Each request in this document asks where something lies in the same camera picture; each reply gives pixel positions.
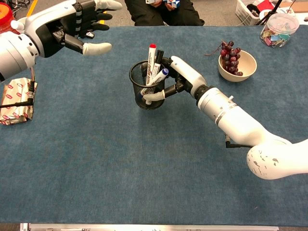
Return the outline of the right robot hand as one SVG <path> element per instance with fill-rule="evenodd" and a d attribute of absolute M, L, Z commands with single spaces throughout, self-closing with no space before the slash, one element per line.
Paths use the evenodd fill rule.
<path fill-rule="evenodd" d="M 175 78 L 176 84 L 157 93 L 145 94 L 143 98 L 149 101 L 160 101 L 185 90 L 193 98 L 199 100 L 208 88 L 205 78 L 177 56 L 171 56 L 168 59 L 163 57 L 162 61 L 171 68 L 171 76 Z"/>

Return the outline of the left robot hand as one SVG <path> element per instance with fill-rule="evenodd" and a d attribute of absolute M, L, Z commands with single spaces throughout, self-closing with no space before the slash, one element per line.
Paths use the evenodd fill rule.
<path fill-rule="evenodd" d="M 101 55 L 111 50 L 110 43 L 87 43 L 82 39 L 96 30 L 109 26 L 100 20 L 110 20 L 107 11 L 122 9 L 115 0 L 65 0 L 26 19 L 25 34 L 35 43 L 41 57 L 47 58 L 67 47 L 83 55 Z"/>

